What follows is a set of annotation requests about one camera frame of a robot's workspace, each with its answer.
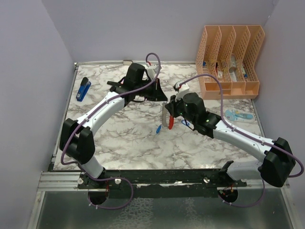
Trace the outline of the blue key tag with key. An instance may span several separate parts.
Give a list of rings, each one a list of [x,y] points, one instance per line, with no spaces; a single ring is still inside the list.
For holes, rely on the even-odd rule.
[[[181,123],[185,126],[190,126],[190,123],[186,120],[182,120]]]
[[[159,125],[157,130],[156,130],[156,134],[158,134],[161,131],[161,129],[162,129],[162,125]]]

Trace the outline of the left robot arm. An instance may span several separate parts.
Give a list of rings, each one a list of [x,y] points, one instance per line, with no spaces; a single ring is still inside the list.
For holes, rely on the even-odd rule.
[[[105,184],[105,176],[102,174],[104,167],[94,156],[95,134],[113,114],[134,102],[137,96],[146,101],[167,101],[157,78],[160,70],[158,64],[131,64],[121,80],[107,82],[110,90],[101,102],[80,118],[64,121],[59,148],[90,175],[89,183],[94,188],[101,188]]]

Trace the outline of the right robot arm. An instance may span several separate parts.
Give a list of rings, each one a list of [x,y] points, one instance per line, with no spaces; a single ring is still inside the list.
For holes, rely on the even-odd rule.
[[[219,171],[219,181],[229,187],[241,179],[262,179],[274,187],[282,187],[296,161],[289,143],[278,138],[272,140],[254,135],[206,110],[203,99],[197,93],[187,93],[180,99],[173,95],[165,109],[173,118],[182,117],[193,125],[198,133],[222,140],[256,158],[249,162],[227,162]]]

